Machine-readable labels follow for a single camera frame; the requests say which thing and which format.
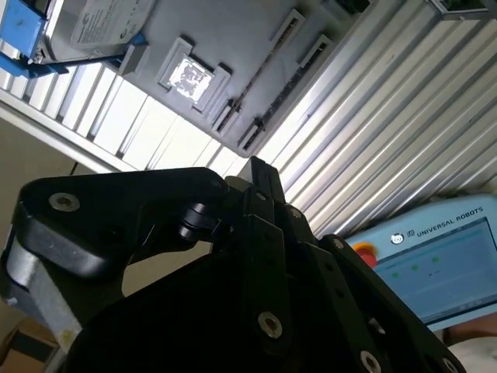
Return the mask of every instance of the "touchscreen display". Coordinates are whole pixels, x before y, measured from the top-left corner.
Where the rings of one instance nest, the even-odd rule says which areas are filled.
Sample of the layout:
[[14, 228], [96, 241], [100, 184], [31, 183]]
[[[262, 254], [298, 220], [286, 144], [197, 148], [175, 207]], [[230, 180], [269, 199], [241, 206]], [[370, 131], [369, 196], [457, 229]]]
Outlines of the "touchscreen display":
[[389, 256], [375, 271], [425, 324], [497, 302], [497, 248], [486, 218]]

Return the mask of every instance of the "blue bracket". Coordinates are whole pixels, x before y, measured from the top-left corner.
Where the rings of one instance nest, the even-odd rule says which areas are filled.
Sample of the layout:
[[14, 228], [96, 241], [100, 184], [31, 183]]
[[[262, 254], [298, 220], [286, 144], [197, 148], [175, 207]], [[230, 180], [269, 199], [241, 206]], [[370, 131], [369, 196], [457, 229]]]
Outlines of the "blue bracket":
[[[0, 26], [0, 37], [17, 49], [23, 57], [14, 59], [0, 52], [1, 69], [14, 76], [39, 78], [52, 73], [65, 74], [71, 66], [96, 62], [107, 62], [119, 68], [124, 58], [123, 55], [53, 64], [28, 63], [28, 60], [32, 60], [36, 54], [36, 48], [43, 35], [46, 22], [47, 20], [37, 10], [31, 9], [25, 2], [7, 0]], [[131, 39], [128, 45], [144, 45], [146, 43], [143, 34], [139, 33]]]
[[28, 58], [33, 58], [46, 20], [20, 0], [7, 0], [0, 37]]

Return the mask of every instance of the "robotic arm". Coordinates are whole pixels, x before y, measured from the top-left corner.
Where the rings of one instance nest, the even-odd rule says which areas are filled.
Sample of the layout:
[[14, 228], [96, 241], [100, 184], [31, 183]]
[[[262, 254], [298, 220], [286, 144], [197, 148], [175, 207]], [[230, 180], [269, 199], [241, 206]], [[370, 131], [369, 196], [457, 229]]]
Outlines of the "robotic arm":
[[[212, 242], [125, 298], [129, 263]], [[334, 235], [316, 239], [273, 167], [37, 180], [20, 192], [0, 292], [45, 323], [67, 372], [463, 373]]]

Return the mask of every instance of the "label sticker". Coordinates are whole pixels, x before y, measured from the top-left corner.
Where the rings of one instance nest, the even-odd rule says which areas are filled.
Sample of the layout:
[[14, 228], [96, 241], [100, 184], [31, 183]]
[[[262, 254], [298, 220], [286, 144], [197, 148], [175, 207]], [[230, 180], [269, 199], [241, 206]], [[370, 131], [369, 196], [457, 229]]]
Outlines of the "label sticker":
[[71, 36], [73, 47], [128, 43], [145, 24], [155, 0], [88, 0]]

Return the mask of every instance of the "red emergency stop button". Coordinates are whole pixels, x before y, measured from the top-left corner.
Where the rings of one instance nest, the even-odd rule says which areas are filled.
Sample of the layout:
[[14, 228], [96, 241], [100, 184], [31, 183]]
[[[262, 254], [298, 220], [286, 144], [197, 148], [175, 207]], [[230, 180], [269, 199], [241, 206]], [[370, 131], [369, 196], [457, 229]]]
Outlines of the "red emergency stop button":
[[371, 268], [375, 268], [377, 265], [376, 248], [368, 242], [360, 242], [356, 243], [352, 248], [356, 251], [356, 253], [366, 262], [368, 266]]

